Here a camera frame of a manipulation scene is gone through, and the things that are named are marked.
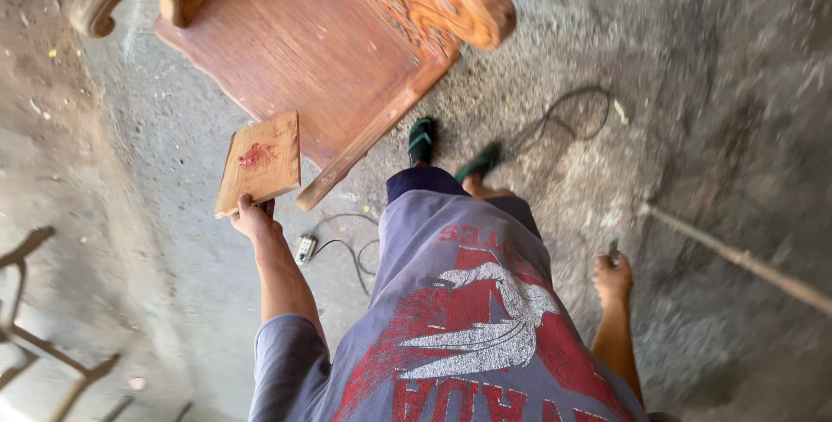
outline green sandal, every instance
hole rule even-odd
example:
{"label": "green sandal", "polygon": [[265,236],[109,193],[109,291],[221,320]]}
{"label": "green sandal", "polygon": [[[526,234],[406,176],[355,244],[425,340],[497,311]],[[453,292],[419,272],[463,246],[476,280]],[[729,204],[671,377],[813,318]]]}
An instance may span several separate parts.
{"label": "green sandal", "polygon": [[430,165],[435,131],[433,120],[430,118],[422,118],[413,123],[408,136],[408,158],[411,168],[419,161]]}
{"label": "green sandal", "polygon": [[488,172],[491,172],[500,162],[500,146],[498,140],[489,143],[471,162],[459,169],[453,178],[457,179],[457,182],[462,185],[463,180],[468,175],[479,174],[485,176]]}

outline black electrical cable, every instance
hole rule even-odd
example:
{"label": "black electrical cable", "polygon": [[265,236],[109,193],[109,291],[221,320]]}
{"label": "black electrical cable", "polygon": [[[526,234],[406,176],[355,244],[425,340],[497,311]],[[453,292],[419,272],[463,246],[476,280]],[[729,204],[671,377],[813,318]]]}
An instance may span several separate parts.
{"label": "black electrical cable", "polygon": [[[310,235],[314,236],[315,232],[318,230],[318,227],[321,224],[324,224],[325,222],[329,222],[333,219],[337,219],[338,217],[361,217],[363,219],[366,219],[367,221],[372,222],[374,225],[379,225],[379,223],[376,222],[369,215],[354,214],[354,213],[348,212],[348,213],[344,213],[344,214],[335,214],[335,215],[330,215],[329,217],[325,217],[320,222],[315,224],[315,227],[312,228],[312,233]],[[350,247],[347,242],[345,242],[343,240],[340,240],[340,239],[330,240],[330,241],[326,242],[324,245],[322,245],[320,248],[318,248],[316,251],[313,251],[312,255],[309,256],[309,260],[312,260],[313,258],[315,258],[318,255],[318,253],[320,253],[321,250],[323,250],[330,243],[338,242],[338,243],[343,244],[344,247],[347,247],[347,250],[349,250],[349,255],[351,255],[352,258],[353,258],[353,265],[355,266],[355,274],[359,277],[359,284],[361,284],[361,289],[363,289],[364,293],[369,297],[369,290],[367,289],[367,285],[364,283],[364,278],[361,276],[361,273],[364,272],[366,275],[369,275],[369,276],[375,276],[375,273],[373,271],[368,270],[367,268],[365,268],[364,264],[361,263],[361,254],[364,253],[364,250],[366,250],[367,247],[369,247],[370,245],[373,245],[374,243],[377,243],[379,241],[380,241],[379,239],[370,240],[369,242],[367,242],[366,245],[361,247],[361,250],[359,250],[359,254],[355,255],[355,250],[353,250],[353,247]]]}
{"label": "black electrical cable", "polygon": [[[607,105],[604,107],[604,110],[601,113],[601,122],[598,124],[598,127],[595,128],[595,130],[593,130],[592,132],[588,133],[587,135],[581,136],[577,133],[575,129],[570,127],[566,121],[562,120],[560,117],[555,115],[554,112],[556,108],[560,107],[564,102],[586,94],[598,94],[604,96],[607,99]],[[518,156],[521,156],[525,154],[527,151],[530,151],[538,142],[540,142],[540,140],[543,138],[543,135],[546,133],[546,125],[548,124],[549,120],[551,120],[560,128],[564,129],[567,132],[567,134],[571,136],[574,140],[588,141],[595,139],[595,137],[598,136],[598,134],[601,133],[601,130],[603,130],[604,127],[607,125],[607,118],[610,115],[611,106],[612,95],[603,87],[589,85],[584,87],[578,87],[573,91],[568,91],[567,93],[558,97],[557,100],[551,106],[549,106],[549,108],[546,109],[546,112],[543,113],[543,116],[540,117],[540,119],[526,126],[524,129],[520,130],[520,132],[517,133],[514,138],[512,138],[512,140],[507,145],[507,159],[516,159]]]}
{"label": "black electrical cable", "polygon": [[323,246],[318,248],[318,250],[315,252],[315,254],[312,257],[310,257],[309,259],[311,260],[312,258],[315,258],[318,255],[318,253],[320,253],[324,248],[326,248],[327,245],[329,245],[330,243],[336,243],[336,242],[343,244],[344,247],[347,247],[347,250],[349,250],[349,254],[352,256],[353,264],[355,265],[355,274],[359,277],[359,284],[361,284],[361,288],[364,289],[364,293],[369,297],[369,289],[367,289],[367,285],[364,283],[364,277],[361,276],[361,271],[363,270],[364,272],[366,272],[366,273],[368,273],[372,276],[375,276],[375,273],[374,272],[369,272],[367,269],[365,269],[359,263],[358,258],[355,256],[355,250],[353,250],[353,247],[350,247],[347,242],[345,242],[341,239],[330,240],[330,241],[326,242]]}

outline dark shorts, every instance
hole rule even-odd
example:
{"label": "dark shorts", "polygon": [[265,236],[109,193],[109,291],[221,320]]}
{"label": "dark shorts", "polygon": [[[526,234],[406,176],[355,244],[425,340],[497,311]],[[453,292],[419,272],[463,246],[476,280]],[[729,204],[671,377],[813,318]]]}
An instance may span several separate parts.
{"label": "dark shorts", "polygon": [[[438,167],[414,167],[391,176],[387,181],[387,204],[396,201],[399,196],[410,190],[428,190],[429,192],[445,193],[446,195],[471,196],[463,190],[462,185],[457,183],[450,173]],[[537,238],[541,238],[540,231],[537,229],[537,224],[532,216],[532,209],[524,199],[516,196],[500,196],[484,200],[484,202],[511,215]]]}

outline wooden chair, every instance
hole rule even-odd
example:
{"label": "wooden chair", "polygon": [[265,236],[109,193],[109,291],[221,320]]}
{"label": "wooden chair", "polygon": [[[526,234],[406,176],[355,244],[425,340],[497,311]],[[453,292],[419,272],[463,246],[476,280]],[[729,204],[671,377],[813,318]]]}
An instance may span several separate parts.
{"label": "wooden chair", "polygon": [[[112,32],[121,0],[77,0],[85,36]],[[511,0],[161,0],[156,35],[258,120],[299,113],[300,152],[321,170],[311,209],[458,58],[513,30]]]}

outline red paint stain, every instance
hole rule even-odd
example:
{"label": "red paint stain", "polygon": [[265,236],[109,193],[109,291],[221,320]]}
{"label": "red paint stain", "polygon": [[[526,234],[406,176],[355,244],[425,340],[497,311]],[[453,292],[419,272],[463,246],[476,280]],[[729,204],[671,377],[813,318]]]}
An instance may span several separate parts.
{"label": "red paint stain", "polygon": [[240,162],[240,167],[244,169],[251,169],[257,166],[260,162],[264,162],[272,157],[275,154],[271,151],[272,145],[264,146],[259,142],[255,142],[251,145],[251,149],[245,153],[242,157],[237,157],[237,161]]}

